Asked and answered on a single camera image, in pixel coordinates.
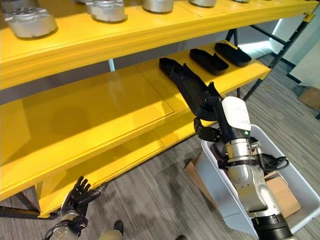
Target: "silver robot arm segment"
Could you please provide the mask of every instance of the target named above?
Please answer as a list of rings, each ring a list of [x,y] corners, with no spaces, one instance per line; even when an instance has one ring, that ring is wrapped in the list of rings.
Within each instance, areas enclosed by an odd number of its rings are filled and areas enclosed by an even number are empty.
[[[294,240],[278,201],[266,184],[259,142],[250,143],[246,104],[236,97],[222,100],[217,114],[228,154],[228,177],[238,192],[260,240]]]

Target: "white plastic bin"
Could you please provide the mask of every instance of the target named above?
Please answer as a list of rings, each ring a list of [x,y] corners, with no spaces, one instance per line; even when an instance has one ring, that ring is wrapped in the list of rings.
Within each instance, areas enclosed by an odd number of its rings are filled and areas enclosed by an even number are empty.
[[[276,158],[284,156],[257,125],[251,125],[251,136],[259,140],[263,153],[273,155]],[[195,168],[211,194],[223,220],[231,229],[257,236],[246,210],[239,201],[235,187],[225,172],[218,168],[217,160],[210,150],[213,143],[202,141],[201,145],[203,151]],[[291,232],[295,233],[320,213],[320,198],[291,162],[288,167],[279,170],[278,173],[288,183],[290,190],[301,205],[299,211],[286,218]]]

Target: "black cable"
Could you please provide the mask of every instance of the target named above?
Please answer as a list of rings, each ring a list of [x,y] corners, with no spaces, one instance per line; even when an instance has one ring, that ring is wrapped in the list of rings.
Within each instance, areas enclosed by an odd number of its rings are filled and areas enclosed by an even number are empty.
[[[265,170],[267,170],[267,171],[282,170],[282,169],[285,169],[286,167],[288,167],[289,164],[290,164],[289,160],[285,156],[281,156],[281,157],[275,158],[275,157],[273,157],[273,156],[271,156],[269,154],[265,154],[265,153],[263,153],[263,156],[264,157],[267,156],[267,157],[273,159],[273,160],[271,160],[271,161],[269,161],[268,163],[265,164]]]

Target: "gray carpet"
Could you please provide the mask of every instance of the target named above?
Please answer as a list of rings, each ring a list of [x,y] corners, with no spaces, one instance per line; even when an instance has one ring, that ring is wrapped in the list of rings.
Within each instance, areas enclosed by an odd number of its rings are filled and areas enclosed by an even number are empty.
[[[269,63],[270,55],[261,59]],[[280,62],[247,102],[250,120],[259,125],[320,194],[320,121],[316,111],[297,100],[297,84],[285,77]],[[243,87],[247,90],[252,83]],[[200,152],[192,137],[112,181],[106,192],[88,208],[88,227],[81,240],[97,240],[117,219],[125,225],[125,240],[250,240],[252,236],[229,229],[217,210],[187,178],[186,162]],[[34,198],[34,190],[25,193]],[[22,207],[13,196],[1,203]],[[1,240],[39,240],[58,220],[0,219]],[[296,236],[320,239],[320,216]]]

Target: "metal part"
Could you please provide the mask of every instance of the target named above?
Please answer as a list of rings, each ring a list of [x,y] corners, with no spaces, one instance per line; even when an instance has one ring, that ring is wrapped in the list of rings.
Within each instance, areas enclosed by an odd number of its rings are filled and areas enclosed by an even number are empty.
[[[39,7],[37,0],[2,0],[1,10],[4,14],[9,14],[15,9]]]
[[[50,240],[78,240],[78,234],[67,226],[61,226],[53,231]]]
[[[87,0],[85,4],[88,13],[96,20],[120,22],[128,17],[124,0]]]
[[[231,166],[228,169],[228,177],[236,188],[240,202],[249,217],[265,217],[281,213],[259,165]]]
[[[255,160],[255,158],[251,156],[249,145],[249,140],[246,138],[229,141],[225,145],[229,157],[228,163],[242,160]]]
[[[63,216],[63,220],[72,221],[72,219],[74,219],[76,216],[79,216],[79,214],[75,210],[69,210]]]
[[[54,17],[44,8],[23,7],[5,14],[5,21],[19,38],[34,38],[57,29]]]
[[[168,13],[174,9],[174,0],[143,0],[142,7],[154,13]]]
[[[200,7],[214,7],[217,0],[189,0],[189,3]]]

